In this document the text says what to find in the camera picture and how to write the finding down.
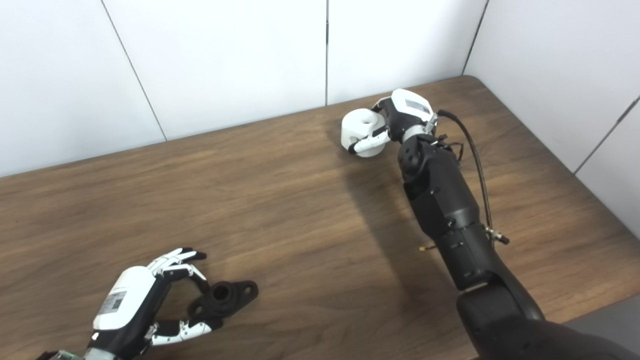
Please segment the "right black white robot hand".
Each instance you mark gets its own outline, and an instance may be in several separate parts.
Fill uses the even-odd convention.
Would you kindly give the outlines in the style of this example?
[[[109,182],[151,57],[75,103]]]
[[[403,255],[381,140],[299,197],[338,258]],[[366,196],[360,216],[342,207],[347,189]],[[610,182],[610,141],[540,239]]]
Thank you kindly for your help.
[[[340,142],[345,150],[362,158],[375,157],[389,142],[434,135],[438,116],[428,100],[408,89],[395,89],[371,108],[348,112],[342,119]]]

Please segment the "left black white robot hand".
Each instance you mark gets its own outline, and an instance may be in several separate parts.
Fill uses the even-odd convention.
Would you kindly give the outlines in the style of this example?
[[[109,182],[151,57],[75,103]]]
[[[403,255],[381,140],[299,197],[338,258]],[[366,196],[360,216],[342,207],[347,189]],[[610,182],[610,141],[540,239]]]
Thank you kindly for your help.
[[[158,321],[156,315],[172,283],[190,279],[201,292],[210,285],[192,265],[206,254],[190,247],[165,253],[146,266],[123,271],[93,320],[86,360],[132,360],[151,347],[169,346],[198,338],[223,326],[219,318]]]

